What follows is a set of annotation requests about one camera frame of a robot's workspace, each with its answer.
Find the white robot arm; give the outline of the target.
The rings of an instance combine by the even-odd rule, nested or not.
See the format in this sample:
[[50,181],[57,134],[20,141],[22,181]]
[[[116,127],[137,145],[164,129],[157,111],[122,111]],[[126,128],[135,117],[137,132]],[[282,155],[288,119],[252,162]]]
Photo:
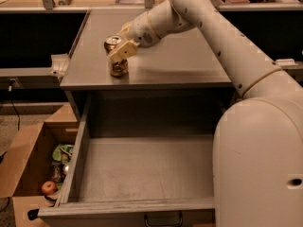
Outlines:
[[111,63],[197,27],[241,100],[213,141],[216,227],[302,227],[303,89],[210,0],[167,0],[110,37]]

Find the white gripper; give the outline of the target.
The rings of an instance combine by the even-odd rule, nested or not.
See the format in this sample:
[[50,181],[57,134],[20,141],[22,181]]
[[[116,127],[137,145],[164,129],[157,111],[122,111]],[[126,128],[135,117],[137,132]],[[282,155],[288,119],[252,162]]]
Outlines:
[[160,41],[160,37],[152,25],[149,12],[144,12],[131,22],[124,24],[118,35],[124,39],[112,38],[109,40],[113,49],[109,52],[108,58],[112,63],[121,62],[134,56],[139,46],[151,47]]

